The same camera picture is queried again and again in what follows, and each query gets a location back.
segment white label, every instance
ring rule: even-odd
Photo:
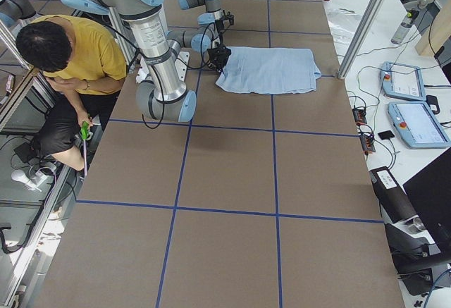
[[[388,171],[380,171],[380,172],[378,172],[378,177],[381,179],[383,185],[388,190],[390,188],[396,187],[396,182],[393,180],[392,176],[388,173]]]

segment light blue cloth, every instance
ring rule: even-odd
[[[306,93],[316,91],[321,72],[310,49],[230,47],[216,84],[234,93]]]

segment black box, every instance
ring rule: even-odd
[[[416,216],[416,211],[409,198],[387,167],[372,169],[369,174],[374,194],[393,223]]]
[[[36,151],[29,142],[24,142],[20,146],[16,147],[14,152],[24,164],[36,157]]]

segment man's hand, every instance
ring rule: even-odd
[[[89,128],[92,127],[92,119],[86,111],[78,111],[77,112],[78,125],[83,127],[83,121],[89,123]]]
[[[57,92],[64,92],[70,90],[83,90],[86,88],[86,82],[77,78],[63,79],[60,77],[48,78],[47,82]]]

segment aluminum pole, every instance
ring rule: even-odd
[[[6,47],[11,51],[11,53],[15,56],[17,61],[20,63],[20,65],[26,69],[29,70],[31,68],[30,64],[27,63],[22,56],[20,56],[19,51],[16,47],[16,40],[14,39],[14,36],[11,34],[9,29],[6,27],[5,24],[0,20],[0,39],[3,40],[3,43]]]
[[[114,29],[117,30],[119,33],[121,33],[124,37],[126,37],[127,33],[125,33],[125,27],[122,24],[121,17],[119,16],[119,13],[115,7],[110,7],[109,17],[111,25],[114,27]],[[126,40],[123,39],[120,35],[115,36],[118,40],[119,47],[122,49],[122,53],[124,54],[127,64],[132,66],[133,63],[131,61],[133,59],[134,54],[131,45],[128,42],[126,42]]]
[[[382,6],[383,1],[384,0],[370,0],[368,6],[366,7],[364,16],[357,27],[351,44],[347,49],[345,57],[343,58],[340,69],[338,70],[337,77],[339,79],[346,78],[346,75],[349,72],[352,63],[354,62],[355,57],[357,56],[357,53],[359,52],[360,47],[362,46],[365,37],[378,14],[379,8]]]

